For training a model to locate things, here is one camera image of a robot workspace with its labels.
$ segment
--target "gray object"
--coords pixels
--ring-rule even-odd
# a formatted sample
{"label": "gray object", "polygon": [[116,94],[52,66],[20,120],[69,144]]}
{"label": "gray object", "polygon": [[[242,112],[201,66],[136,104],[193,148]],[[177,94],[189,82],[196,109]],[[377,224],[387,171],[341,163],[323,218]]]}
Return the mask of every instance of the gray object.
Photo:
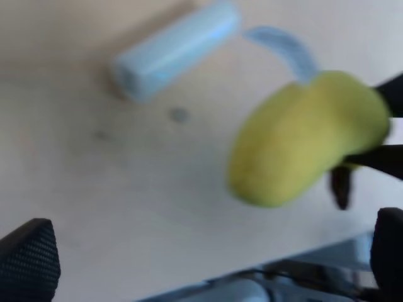
{"label": "gray object", "polygon": [[206,290],[178,302],[270,302],[264,288],[257,282],[241,279]]}
{"label": "gray object", "polygon": [[291,258],[290,260],[342,267],[356,271],[371,271],[370,257],[373,233]]}
{"label": "gray object", "polygon": [[352,299],[296,286],[286,278],[259,282],[270,291],[273,302],[352,302]]}

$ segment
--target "table surface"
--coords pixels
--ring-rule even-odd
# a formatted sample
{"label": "table surface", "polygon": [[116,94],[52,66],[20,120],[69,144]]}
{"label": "table surface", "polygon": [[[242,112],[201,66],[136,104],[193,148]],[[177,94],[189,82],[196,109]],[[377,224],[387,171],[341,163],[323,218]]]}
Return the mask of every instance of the table surface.
{"label": "table surface", "polygon": [[[296,33],[323,68],[368,84],[402,69],[399,0],[237,3],[244,28]],[[400,205],[400,182],[370,169],[357,171],[349,211],[333,205],[327,177],[275,210],[229,194],[236,130],[292,79],[239,36],[149,104],[116,97],[103,77],[110,56],[190,4],[0,2],[0,236],[52,219],[62,264],[55,301],[132,301],[344,240],[371,229],[380,207]],[[169,116],[177,108],[189,114],[184,123]],[[391,140],[402,143],[395,129]]]}

